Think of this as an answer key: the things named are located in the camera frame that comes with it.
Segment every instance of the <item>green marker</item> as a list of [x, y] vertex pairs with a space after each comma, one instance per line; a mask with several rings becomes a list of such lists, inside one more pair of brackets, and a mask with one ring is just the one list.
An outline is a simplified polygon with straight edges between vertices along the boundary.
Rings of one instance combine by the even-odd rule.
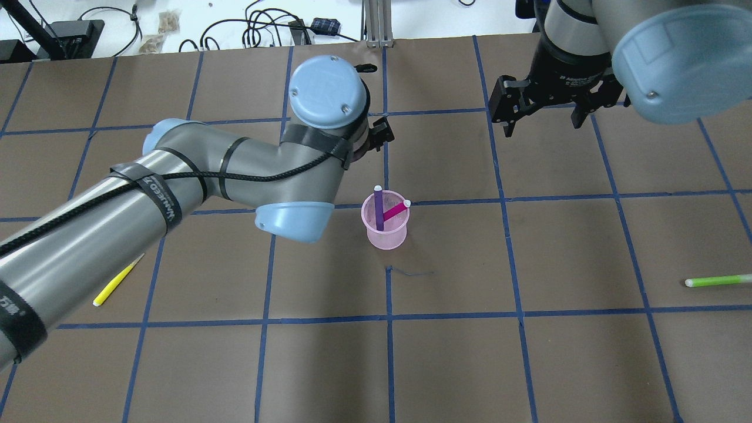
[[716, 276], [714, 278], [687, 279], [684, 284], [690, 288], [715, 285], [746, 284], [752, 282], [752, 275]]

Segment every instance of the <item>pink cup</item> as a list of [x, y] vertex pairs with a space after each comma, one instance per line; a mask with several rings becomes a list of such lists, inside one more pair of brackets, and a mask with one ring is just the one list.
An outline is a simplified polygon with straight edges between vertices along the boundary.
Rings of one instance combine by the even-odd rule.
[[[405, 198], [394, 191], [384, 190], [384, 211], [405, 201]], [[376, 209], [374, 195], [371, 194], [360, 208], [360, 218], [365, 224], [366, 235], [374, 247], [382, 250], [393, 250], [399, 247], [408, 235], [408, 220], [410, 209], [384, 222], [384, 230], [376, 229]]]

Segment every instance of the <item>plastic bag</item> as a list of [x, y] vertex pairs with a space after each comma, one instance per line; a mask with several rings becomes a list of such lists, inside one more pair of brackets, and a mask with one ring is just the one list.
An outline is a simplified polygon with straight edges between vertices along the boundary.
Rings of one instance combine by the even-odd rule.
[[170, 34], [180, 31], [180, 11], [159, 12], [159, 29], [160, 34]]
[[165, 43], [164, 34], [145, 35], [144, 43], [138, 48], [139, 54], [161, 53]]

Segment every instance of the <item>black metal bar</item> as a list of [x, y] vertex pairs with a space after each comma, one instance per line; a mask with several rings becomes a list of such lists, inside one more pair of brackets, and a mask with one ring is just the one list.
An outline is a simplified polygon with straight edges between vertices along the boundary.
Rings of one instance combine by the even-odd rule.
[[16, 22], [21, 25], [31, 35], [35, 41], [39, 43], [39, 46], [50, 55], [52, 60], [64, 60], [65, 51], [63, 51], [57, 40], [48, 34], [47, 31], [42, 28], [42, 25], [34, 19], [34, 17], [26, 10], [18, 0], [0, 0], [5, 10], [8, 11]]

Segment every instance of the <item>blue joint cap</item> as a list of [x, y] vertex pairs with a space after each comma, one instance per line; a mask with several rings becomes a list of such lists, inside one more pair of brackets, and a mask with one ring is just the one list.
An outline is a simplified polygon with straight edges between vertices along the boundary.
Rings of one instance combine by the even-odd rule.
[[614, 73], [655, 123], [686, 123], [752, 95], [752, 12], [731, 5], [675, 8], [619, 41]]
[[151, 129], [151, 132], [149, 132], [149, 135], [146, 135], [146, 138], [144, 139], [144, 147], [142, 149], [142, 154], [146, 155], [149, 151], [152, 151], [156, 147], [156, 143], [159, 142], [160, 139], [169, 131], [170, 129], [175, 128], [176, 126], [184, 125], [185, 123], [200, 123], [201, 125], [205, 125], [203, 122], [198, 122], [197, 120], [184, 120], [184, 119], [177, 119], [176, 117], [170, 117], [169, 119], [164, 119], [156, 123], [154, 125], [154, 128]]
[[256, 227], [293, 241], [312, 243], [323, 235], [333, 211], [330, 202], [265, 204], [256, 209]]
[[341, 128], [365, 107], [365, 87], [355, 68], [338, 56], [315, 56], [290, 78], [290, 105], [295, 115], [318, 129]]

